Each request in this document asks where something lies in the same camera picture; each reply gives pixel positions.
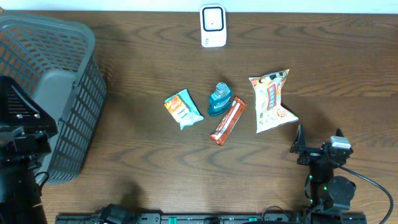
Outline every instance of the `white chip bag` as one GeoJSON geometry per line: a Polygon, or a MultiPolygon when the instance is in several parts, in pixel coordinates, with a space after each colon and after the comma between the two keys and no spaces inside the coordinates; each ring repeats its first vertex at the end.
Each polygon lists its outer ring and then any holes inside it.
{"type": "Polygon", "coordinates": [[[256,133],[299,120],[280,105],[281,91],[288,73],[289,69],[249,78],[256,94],[256,133]]]}

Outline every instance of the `blue bottle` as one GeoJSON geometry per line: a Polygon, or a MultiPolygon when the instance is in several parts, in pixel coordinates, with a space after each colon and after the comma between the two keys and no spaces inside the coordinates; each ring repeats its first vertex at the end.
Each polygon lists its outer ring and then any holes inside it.
{"type": "Polygon", "coordinates": [[[209,97],[209,115],[217,116],[228,110],[231,106],[231,102],[229,102],[231,96],[232,90],[225,83],[217,84],[216,91],[209,97]]]}

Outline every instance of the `red chocolate bar wrapper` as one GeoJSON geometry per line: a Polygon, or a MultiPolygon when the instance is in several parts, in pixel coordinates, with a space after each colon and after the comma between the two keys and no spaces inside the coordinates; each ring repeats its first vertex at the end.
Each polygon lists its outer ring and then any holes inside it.
{"type": "Polygon", "coordinates": [[[210,136],[217,144],[222,146],[232,129],[234,128],[236,122],[241,116],[243,110],[246,108],[247,104],[241,100],[239,97],[235,97],[232,102],[231,108],[228,110],[227,114],[224,116],[221,123],[218,125],[216,132],[210,136]]]}

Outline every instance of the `bottle label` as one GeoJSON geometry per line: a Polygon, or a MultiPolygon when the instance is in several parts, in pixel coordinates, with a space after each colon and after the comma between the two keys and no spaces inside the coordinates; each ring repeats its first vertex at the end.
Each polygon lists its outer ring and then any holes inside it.
{"type": "Polygon", "coordinates": [[[218,103],[217,105],[214,105],[214,109],[218,109],[218,108],[221,108],[221,107],[225,106],[225,104],[227,104],[229,102],[230,98],[231,97],[228,97],[228,99],[222,101],[221,103],[218,103]]]}

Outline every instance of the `snack bag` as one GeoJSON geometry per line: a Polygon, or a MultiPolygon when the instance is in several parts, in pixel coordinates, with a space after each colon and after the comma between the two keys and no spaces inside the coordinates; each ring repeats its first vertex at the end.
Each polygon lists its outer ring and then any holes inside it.
{"type": "Polygon", "coordinates": [[[249,78],[256,94],[257,133],[299,120],[280,105],[281,91],[288,73],[289,69],[249,78]]]}
{"type": "Polygon", "coordinates": [[[165,100],[164,106],[174,120],[180,123],[181,130],[185,126],[193,125],[195,122],[203,120],[203,116],[200,115],[187,89],[165,100]]]}
{"type": "Polygon", "coordinates": [[[212,134],[210,138],[222,146],[246,107],[247,104],[236,96],[227,114],[217,126],[216,132],[212,134]]]}

